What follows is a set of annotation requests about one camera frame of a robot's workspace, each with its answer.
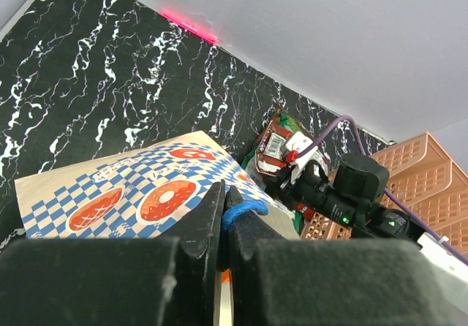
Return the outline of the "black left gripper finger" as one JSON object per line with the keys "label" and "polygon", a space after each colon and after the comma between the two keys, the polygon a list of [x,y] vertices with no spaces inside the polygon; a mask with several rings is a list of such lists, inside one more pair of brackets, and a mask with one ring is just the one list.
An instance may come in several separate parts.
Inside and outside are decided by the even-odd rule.
{"label": "black left gripper finger", "polygon": [[217,325],[225,183],[156,238],[18,240],[1,254],[3,325]]}

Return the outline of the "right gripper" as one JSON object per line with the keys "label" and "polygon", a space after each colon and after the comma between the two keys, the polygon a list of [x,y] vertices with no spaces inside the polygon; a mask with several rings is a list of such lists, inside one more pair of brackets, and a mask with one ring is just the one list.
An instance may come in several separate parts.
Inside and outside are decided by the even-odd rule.
{"label": "right gripper", "polygon": [[[318,213],[339,203],[318,161],[293,183],[278,172],[279,198]],[[224,234],[235,325],[465,325],[467,266],[425,239],[300,240],[288,216],[231,187]]]}

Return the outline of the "checkered paper bag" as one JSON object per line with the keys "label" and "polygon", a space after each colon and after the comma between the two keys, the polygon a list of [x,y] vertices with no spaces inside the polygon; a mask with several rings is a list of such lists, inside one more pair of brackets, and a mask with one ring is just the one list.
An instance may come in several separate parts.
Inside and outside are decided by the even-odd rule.
{"label": "checkered paper bag", "polygon": [[195,209],[213,184],[292,216],[204,132],[19,178],[28,239],[156,238]]}

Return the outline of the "brown Kettle chips bag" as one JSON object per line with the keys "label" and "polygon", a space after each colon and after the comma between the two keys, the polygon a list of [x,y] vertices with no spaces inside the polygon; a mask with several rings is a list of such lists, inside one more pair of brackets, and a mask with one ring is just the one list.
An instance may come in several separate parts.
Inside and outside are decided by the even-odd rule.
{"label": "brown Kettle chips bag", "polygon": [[261,176],[275,176],[286,166],[283,145],[295,132],[302,132],[313,139],[312,134],[293,118],[283,107],[275,105],[273,114],[260,136],[254,153],[254,165]]}

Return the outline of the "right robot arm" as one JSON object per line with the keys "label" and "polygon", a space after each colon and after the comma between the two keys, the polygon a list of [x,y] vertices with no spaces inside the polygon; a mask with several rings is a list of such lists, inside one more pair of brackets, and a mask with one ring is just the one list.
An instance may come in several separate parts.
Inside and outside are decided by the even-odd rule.
{"label": "right robot arm", "polygon": [[259,200],[234,202],[222,217],[235,325],[456,325],[442,276],[420,242],[422,224],[380,204],[389,172],[359,153],[329,180],[316,161],[269,186],[351,231],[348,240],[294,240],[266,222]]}

